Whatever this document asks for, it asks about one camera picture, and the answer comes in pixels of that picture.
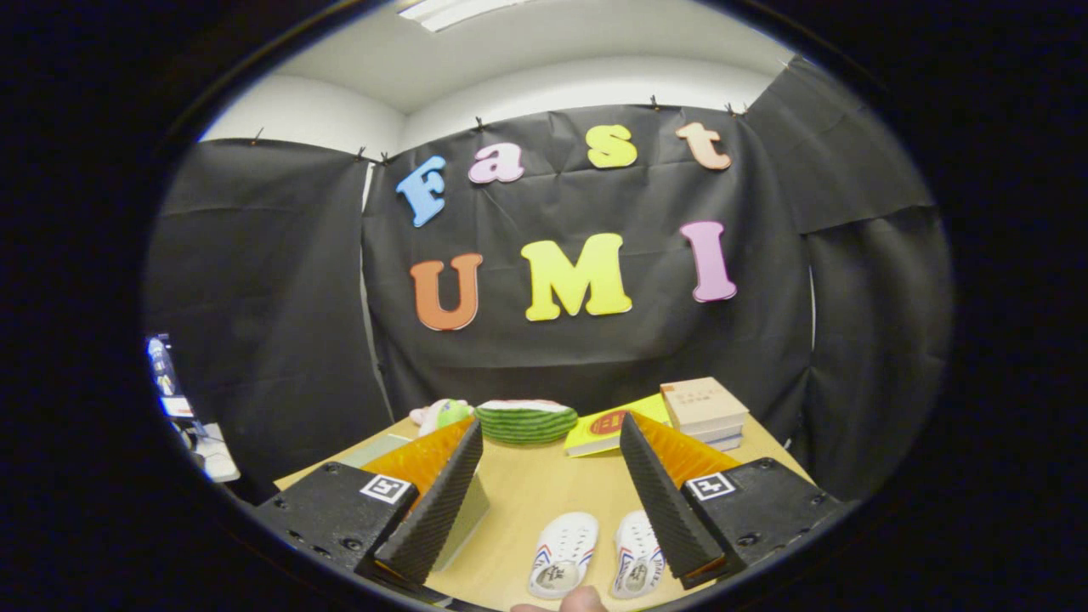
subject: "red circle label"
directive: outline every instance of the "red circle label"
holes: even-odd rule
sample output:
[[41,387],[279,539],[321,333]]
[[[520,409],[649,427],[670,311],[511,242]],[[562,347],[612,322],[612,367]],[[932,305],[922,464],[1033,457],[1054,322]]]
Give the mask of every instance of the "red circle label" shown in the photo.
[[590,424],[590,433],[604,436],[606,433],[615,433],[619,431],[620,426],[623,425],[623,416],[626,414],[627,411],[613,411],[601,415],[597,417],[597,420]]

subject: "blue letter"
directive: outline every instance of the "blue letter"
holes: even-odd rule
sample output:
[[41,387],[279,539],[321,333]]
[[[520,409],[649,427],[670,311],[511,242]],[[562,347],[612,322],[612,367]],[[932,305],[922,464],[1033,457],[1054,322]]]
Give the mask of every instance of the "blue letter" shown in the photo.
[[412,170],[412,173],[405,176],[405,180],[397,185],[397,193],[408,198],[408,206],[416,212],[412,225],[422,227],[446,205],[446,200],[431,195],[445,191],[446,183],[437,172],[445,167],[446,160],[436,155]]

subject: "human hand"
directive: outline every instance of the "human hand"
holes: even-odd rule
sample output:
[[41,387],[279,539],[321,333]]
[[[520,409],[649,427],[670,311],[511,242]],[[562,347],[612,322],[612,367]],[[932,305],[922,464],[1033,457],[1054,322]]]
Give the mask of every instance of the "human hand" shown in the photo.
[[[510,612],[551,612],[546,608],[531,603],[519,603],[510,608]],[[578,587],[567,593],[559,602],[559,612],[608,612],[601,602],[597,589],[592,586]]]

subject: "yellow letter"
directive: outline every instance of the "yellow letter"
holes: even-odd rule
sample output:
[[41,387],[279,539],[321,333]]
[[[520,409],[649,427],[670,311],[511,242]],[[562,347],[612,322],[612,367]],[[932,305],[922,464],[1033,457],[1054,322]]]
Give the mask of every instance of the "yellow letter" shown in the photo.
[[590,161],[597,168],[622,168],[634,163],[639,149],[629,140],[631,131],[622,125],[597,125],[585,133]]
[[571,317],[582,308],[585,290],[590,301],[585,311],[591,315],[616,315],[631,309],[631,298],[623,293],[619,273],[619,234],[594,234],[582,246],[578,265],[570,260],[553,241],[527,244],[521,256],[529,260],[532,278],[533,304],[526,310],[530,321],[547,321],[559,316],[559,307],[552,302],[552,290],[559,296]]

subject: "white wall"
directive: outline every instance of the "white wall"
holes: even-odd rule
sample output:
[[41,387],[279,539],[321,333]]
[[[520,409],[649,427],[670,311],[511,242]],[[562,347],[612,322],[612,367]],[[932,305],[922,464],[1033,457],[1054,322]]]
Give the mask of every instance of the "white wall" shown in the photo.
[[548,110],[598,105],[660,105],[738,111],[774,81],[724,64],[673,58],[597,58],[553,64],[487,81],[412,113],[400,150],[484,123]]
[[306,143],[367,157],[398,151],[405,117],[350,89],[312,78],[271,75],[257,82],[201,140],[261,138]]
[[300,76],[258,82],[208,128],[201,140],[262,138],[347,152],[367,147],[378,159],[484,122],[598,105],[658,103],[725,110],[751,105],[774,75],[672,58],[597,58],[527,70],[469,86],[405,117],[350,89]]

